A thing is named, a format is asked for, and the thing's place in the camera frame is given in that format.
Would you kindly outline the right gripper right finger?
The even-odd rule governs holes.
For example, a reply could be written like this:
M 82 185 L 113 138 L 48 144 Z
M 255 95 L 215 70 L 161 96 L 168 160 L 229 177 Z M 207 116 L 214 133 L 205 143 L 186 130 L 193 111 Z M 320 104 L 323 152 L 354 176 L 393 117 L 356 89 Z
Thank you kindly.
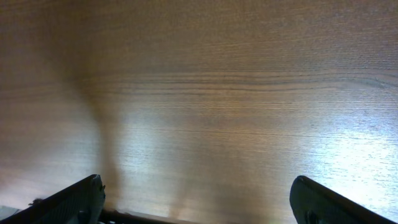
M 395 224 L 304 175 L 293 181 L 289 202 L 298 224 Z

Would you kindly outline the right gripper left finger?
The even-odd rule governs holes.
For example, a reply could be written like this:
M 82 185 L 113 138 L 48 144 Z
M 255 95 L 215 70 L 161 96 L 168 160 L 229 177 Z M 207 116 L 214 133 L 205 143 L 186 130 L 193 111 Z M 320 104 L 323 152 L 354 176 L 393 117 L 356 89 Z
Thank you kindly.
M 29 208 L 1 220 L 1 224 L 97 223 L 105 198 L 101 176 L 92 174 L 48 198 L 34 201 Z

